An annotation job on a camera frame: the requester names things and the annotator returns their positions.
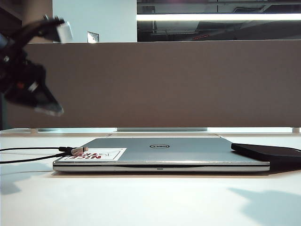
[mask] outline laptop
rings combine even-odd
[[[258,172],[269,162],[235,154],[224,138],[98,138],[53,162],[66,172]]]

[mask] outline ceiling light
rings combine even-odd
[[[243,21],[301,20],[301,14],[150,14],[137,15],[137,21]]]

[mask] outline sticker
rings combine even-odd
[[[117,161],[126,148],[89,148],[80,155],[66,156],[60,161]]]

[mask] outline black cable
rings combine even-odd
[[[37,160],[50,159],[50,158],[62,157],[62,156],[66,156],[66,153],[59,153],[59,154],[54,154],[54,155],[40,157],[40,158],[34,158],[34,159],[22,159],[22,160],[13,160],[13,161],[0,161],[0,164],[25,162],[25,161],[37,161]]]
[[[79,155],[88,150],[87,147],[79,147],[79,148],[73,148],[73,147],[13,147],[13,148],[0,149],[0,152],[8,151],[8,150],[24,150],[24,149],[28,149],[28,150],[30,150],[30,149],[58,149],[60,152],[63,152],[63,153],[58,153],[58,154],[40,157],[40,158],[34,158],[34,159],[0,161],[0,164],[25,162],[25,161],[36,161],[36,160],[62,157],[62,156],[68,156],[68,155]]]
[[[13,148],[5,148],[0,149],[0,152],[2,151],[8,151],[8,150],[24,150],[24,149],[59,149],[58,147],[13,147]]]

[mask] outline white table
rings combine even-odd
[[[301,149],[301,135],[1,132],[1,148],[81,146],[98,137],[217,137]],[[1,160],[56,150],[10,151]],[[63,174],[54,159],[1,165],[2,226],[297,226],[301,170],[271,175]]]

